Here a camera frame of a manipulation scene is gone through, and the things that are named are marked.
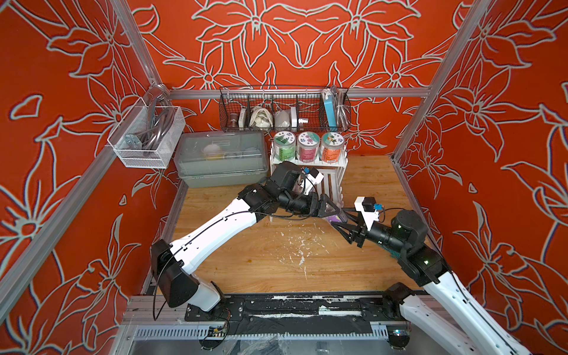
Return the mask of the white slatted two-tier shelf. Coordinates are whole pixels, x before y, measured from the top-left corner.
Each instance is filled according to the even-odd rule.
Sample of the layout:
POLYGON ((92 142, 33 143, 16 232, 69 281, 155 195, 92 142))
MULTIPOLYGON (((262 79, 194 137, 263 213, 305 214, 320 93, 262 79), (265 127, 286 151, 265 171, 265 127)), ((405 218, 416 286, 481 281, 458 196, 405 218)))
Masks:
POLYGON ((303 169, 305 167, 316 168, 324 176, 317 187, 316 193, 319 197, 326 194, 338 207, 343 208, 341 182, 346 171, 345 162, 325 166, 322 163, 302 164, 300 161, 278 161, 275 157, 271 157, 271 175, 267 177, 263 186, 277 201, 278 206, 293 215, 303 216, 290 211, 290 202, 298 195, 303 195, 303 169))

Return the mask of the seed jar radish lid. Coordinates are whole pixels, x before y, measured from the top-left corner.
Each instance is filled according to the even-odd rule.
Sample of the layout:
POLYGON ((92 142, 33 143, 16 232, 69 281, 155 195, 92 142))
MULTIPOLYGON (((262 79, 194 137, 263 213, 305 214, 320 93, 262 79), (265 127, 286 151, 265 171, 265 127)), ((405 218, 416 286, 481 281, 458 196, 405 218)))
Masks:
POLYGON ((345 145, 345 139, 340 133, 325 133, 321 138, 319 158, 327 164, 337 163, 345 145))

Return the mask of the seed jar pink flower lid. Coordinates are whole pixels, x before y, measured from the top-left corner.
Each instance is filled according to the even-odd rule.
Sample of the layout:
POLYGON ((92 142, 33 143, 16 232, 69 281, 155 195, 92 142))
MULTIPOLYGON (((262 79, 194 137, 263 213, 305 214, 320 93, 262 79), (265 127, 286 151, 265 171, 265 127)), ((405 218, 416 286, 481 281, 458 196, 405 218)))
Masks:
POLYGON ((304 163, 314 162, 320 147, 320 137, 313 132, 303 132, 297 137, 297 159, 304 163))

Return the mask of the seed jar green tree lid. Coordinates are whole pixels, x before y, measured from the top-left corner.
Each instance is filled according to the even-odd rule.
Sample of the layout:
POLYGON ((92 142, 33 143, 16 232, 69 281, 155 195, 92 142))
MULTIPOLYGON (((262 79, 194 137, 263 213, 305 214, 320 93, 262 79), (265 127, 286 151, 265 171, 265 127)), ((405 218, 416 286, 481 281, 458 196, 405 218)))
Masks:
POLYGON ((296 135, 290 131, 277 133, 273 140, 275 158, 278 161, 292 161, 296 156, 296 135))

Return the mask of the small clear cup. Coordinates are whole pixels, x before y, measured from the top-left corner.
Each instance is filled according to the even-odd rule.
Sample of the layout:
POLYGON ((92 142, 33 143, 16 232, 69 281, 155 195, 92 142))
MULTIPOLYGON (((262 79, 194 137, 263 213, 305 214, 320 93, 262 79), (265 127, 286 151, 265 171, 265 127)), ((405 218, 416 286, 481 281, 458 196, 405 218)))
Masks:
POLYGON ((333 214, 325 218, 329 223, 347 223, 349 218, 344 212, 333 214))

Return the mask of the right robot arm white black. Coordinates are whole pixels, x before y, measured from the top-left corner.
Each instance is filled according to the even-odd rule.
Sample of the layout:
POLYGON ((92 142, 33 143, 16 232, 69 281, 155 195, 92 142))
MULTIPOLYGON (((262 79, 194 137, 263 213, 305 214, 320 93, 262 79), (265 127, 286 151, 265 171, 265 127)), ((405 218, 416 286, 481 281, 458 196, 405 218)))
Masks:
POLYGON ((469 293, 442 255, 426 244, 428 227, 414 211, 398 211, 390 225, 380 222, 378 212, 362 211, 346 215, 345 220, 334 220, 331 226, 358 247, 366 241, 383 247, 452 319, 437 314, 403 283, 386 291, 386 316, 412 323, 450 354, 530 353, 469 293))

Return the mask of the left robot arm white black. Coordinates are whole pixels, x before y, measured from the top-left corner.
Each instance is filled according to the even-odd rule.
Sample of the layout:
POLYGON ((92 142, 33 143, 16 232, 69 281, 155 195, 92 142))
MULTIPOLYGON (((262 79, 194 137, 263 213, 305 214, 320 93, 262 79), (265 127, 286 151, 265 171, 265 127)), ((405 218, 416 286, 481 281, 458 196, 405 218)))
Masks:
POLYGON ((285 220, 295 217, 337 217, 347 220, 344 211, 328 195, 318 194, 319 170, 306 170, 284 161, 269 177, 246 186, 219 214, 183 238, 167 242, 159 239, 150 249, 152 276, 165 303, 174 309, 185 304, 210 312, 222 299, 214 283, 195 275, 199 265, 235 235, 265 217, 277 217, 284 209, 285 220))

